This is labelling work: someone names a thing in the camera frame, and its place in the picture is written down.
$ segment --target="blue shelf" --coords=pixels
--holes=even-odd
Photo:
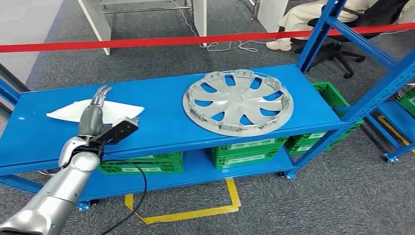
[[[342,122],[295,65],[252,69],[277,77],[294,100],[291,119],[279,130],[256,137],[229,137],[193,123],[182,108],[186,89],[203,74],[109,84],[110,101],[145,107],[140,129],[118,145],[106,147],[110,156],[125,159],[332,130]],[[0,175],[57,166],[64,142],[77,133],[77,123],[46,117],[77,100],[89,99],[100,85],[23,93],[0,140]]]
[[[218,181],[229,177],[241,177],[280,172],[293,169],[287,151],[283,148],[269,162],[242,165],[228,169],[216,169],[208,151],[191,150],[184,153],[184,172],[179,174],[146,174],[148,190],[176,188]],[[141,174],[107,175],[98,170],[92,173],[80,201],[113,197],[142,192]]]
[[[380,105],[378,111],[408,141],[415,142],[415,118],[396,102]]]

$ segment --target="robotic arm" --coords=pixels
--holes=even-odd
[[[0,225],[0,235],[57,235],[63,229],[92,171],[102,160],[105,144],[117,144],[138,129],[138,118],[112,126],[102,121],[102,107],[111,87],[102,86],[82,113],[78,135],[59,157],[61,170],[17,214]]]

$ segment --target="yellow tape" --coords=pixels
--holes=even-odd
[[[229,196],[231,196],[232,206],[240,207],[241,200],[239,200],[238,191],[236,190],[236,185],[233,178],[227,178],[226,185],[228,186]]]
[[[386,126],[393,134],[395,134],[395,136],[401,140],[401,142],[404,145],[409,145],[409,142],[397,131],[395,130],[395,128],[393,128],[386,120],[385,117],[380,115],[377,117],[377,119],[379,119],[379,121],[381,121],[381,123]]]
[[[152,217],[141,217],[138,213],[136,215],[145,223],[145,224],[152,224],[152,223],[159,223],[159,222],[172,222],[184,219],[193,219],[198,217],[205,217],[210,215],[217,215],[217,214],[225,214],[229,212],[237,212],[241,206],[241,201],[239,199],[238,191],[236,190],[235,181],[233,178],[226,179],[226,184],[228,186],[229,195],[231,197],[232,205],[230,206],[223,206],[223,207],[215,207],[197,211],[188,211],[182,213],[174,213],[174,214],[166,214],[166,215],[159,215],[159,216],[152,216]],[[133,195],[127,194],[125,195],[125,206],[127,206],[130,210],[133,210]]]

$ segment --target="red rope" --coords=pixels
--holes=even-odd
[[[401,31],[415,29],[415,23],[390,24],[371,27],[353,28],[359,34],[379,33],[389,31]],[[144,38],[126,39],[110,41],[91,41],[91,42],[65,42],[65,43],[38,43],[38,44],[18,44],[0,45],[0,52],[27,52],[27,51],[52,51],[52,50],[80,50],[95,48],[121,48],[121,47],[154,47],[171,45],[189,45],[213,42],[266,40],[276,38],[295,38],[308,37],[311,31],[277,32],[277,33],[242,33],[231,35],[217,35],[205,37],[177,37],[177,38]],[[334,29],[330,30],[330,36],[340,35]]]

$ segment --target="wheel cover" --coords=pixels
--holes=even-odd
[[[214,133],[258,136],[282,127],[294,103],[281,82],[250,70],[212,72],[183,96],[189,118]]]

